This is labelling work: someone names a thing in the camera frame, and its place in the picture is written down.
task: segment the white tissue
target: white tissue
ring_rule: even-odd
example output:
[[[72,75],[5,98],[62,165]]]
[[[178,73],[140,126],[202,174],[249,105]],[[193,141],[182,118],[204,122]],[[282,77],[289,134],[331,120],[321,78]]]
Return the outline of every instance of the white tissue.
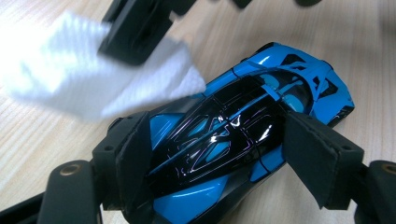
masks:
[[[18,99],[88,120],[205,90],[184,43],[164,38],[143,65],[129,66],[97,53],[109,29],[109,24],[63,14],[41,43],[6,60],[4,87]]]

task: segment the wooden surface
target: wooden surface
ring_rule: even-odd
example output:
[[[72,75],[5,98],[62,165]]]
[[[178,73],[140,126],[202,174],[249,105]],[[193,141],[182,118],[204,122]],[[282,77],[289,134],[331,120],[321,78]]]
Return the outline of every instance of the wooden surface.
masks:
[[[48,28],[65,10],[99,21],[110,0],[0,3],[1,27],[27,25],[38,31]],[[169,35],[189,44],[206,81],[271,41],[326,60],[348,85],[356,104],[336,131],[365,149],[366,164],[396,161],[395,1],[323,0],[302,9],[291,0],[253,0],[240,12],[229,1],[200,0]],[[89,160],[110,123],[85,123],[17,103],[4,89],[0,90],[0,120],[0,210],[42,192],[50,171],[59,164]],[[286,165],[223,223],[353,223],[354,209],[352,203],[348,211],[319,210]],[[105,223],[125,222],[117,212],[103,216]]]

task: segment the paper towel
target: paper towel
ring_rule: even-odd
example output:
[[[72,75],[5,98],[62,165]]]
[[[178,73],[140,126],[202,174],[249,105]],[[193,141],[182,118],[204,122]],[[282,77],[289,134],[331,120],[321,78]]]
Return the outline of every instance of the paper towel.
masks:
[[[129,66],[98,53],[109,29],[110,24],[63,14],[46,38],[6,56],[4,87],[17,99],[87,120],[114,118],[205,90],[183,42],[166,37],[144,64]]]

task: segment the toy car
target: toy car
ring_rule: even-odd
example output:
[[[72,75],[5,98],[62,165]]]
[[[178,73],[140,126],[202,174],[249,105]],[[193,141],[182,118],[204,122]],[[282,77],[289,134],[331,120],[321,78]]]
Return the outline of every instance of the toy car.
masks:
[[[217,222],[285,163],[288,111],[334,126],[353,108],[329,64],[269,43],[205,92],[149,112],[152,155],[144,183],[151,196],[124,215],[136,223]]]

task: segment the wooden table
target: wooden table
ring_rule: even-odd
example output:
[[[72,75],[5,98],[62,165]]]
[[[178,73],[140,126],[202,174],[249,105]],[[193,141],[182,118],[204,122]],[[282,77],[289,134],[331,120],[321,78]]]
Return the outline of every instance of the wooden table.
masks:
[[[66,10],[99,21],[109,4],[110,0],[1,0],[0,25],[44,30]],[[201,0],[177,20],[169,35],[189,44],[206,81],[271,41],[329,62],[356,104],[335,130],[365,149],[364,163],[396,161],[395,1],[323,0],[315,7],[298,8],[291,0],[254,0],[238,11],[229,1]],[[87,123],[19,103],[4,89],[0,120],[0,210],[42,192],[59,164],[90,160],[110,123]],[[354,209],[352,203],[348,211],[319,210],[286,165],[223,223],[353,223]],[[125,222],[119,212],[103,216],[105,223]]]

